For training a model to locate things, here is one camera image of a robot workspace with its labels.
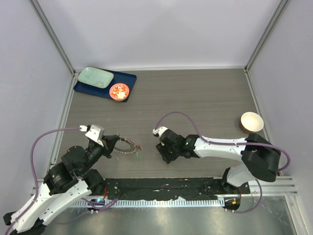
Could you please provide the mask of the large metal keyring with rings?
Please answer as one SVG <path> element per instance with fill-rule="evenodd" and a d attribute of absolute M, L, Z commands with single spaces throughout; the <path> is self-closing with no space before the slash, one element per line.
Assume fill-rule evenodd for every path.
<path fill-rule="evenodd" d="M 123 155 L 132 155 L 141 151 L 141 146 L 130 138 L 120 137 L 115 147 L 113 148 L 113 151 Z"/>

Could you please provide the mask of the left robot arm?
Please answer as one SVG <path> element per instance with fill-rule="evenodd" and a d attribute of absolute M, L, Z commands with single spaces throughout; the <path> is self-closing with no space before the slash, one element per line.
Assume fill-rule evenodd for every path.
<path fill-rule="evenodd" d="M 40 235 L 59 214 L 77 200 L 100 195 L 105 180 L 92 166 L 102 157 L 111 157 L 118 135 L 89 140 L 87 148 L 71 147 L 44 177 L 35 195 L 18 211 L 4 215 L 8 235 Z"/>

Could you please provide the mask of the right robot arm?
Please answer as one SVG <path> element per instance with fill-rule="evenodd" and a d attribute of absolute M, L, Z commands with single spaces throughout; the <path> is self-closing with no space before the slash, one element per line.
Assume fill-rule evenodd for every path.
<path fill-rule="evenodd" d="M 221 188 L 226 193 L 236 193 L 243 184 L 255 179 L 270 183 L 276 180 L 281 151 L 258 134 L 239 139 L 183 137 L 166 127 L 159 127 L 153 130 L 153 135 L 159 138 L 156 148 L 167 164 L 178 157 L 238 161 L 239 165 L 227 168 L 223 174 Z"/>

